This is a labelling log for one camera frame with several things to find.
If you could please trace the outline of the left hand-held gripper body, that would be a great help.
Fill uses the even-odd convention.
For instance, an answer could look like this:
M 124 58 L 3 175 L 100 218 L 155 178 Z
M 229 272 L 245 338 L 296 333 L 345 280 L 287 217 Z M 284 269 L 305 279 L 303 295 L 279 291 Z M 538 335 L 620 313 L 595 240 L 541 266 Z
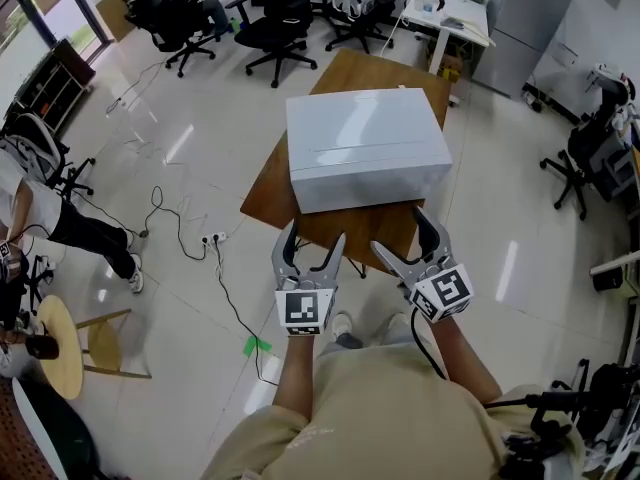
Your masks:
M 337 283 L 309 276 L 284 276 L 275 290 L 279 322 L 289 337 L 322 334 L 329 323 Z

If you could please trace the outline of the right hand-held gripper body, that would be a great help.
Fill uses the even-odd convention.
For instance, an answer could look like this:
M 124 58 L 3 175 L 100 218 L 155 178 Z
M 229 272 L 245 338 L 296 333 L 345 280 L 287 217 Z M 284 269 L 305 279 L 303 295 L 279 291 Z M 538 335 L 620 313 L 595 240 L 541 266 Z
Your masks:
M 404 298 L 430 323 L 464 311 L 474 296 L 465 266 L 452 256 L 402 260 L 400 265 Z

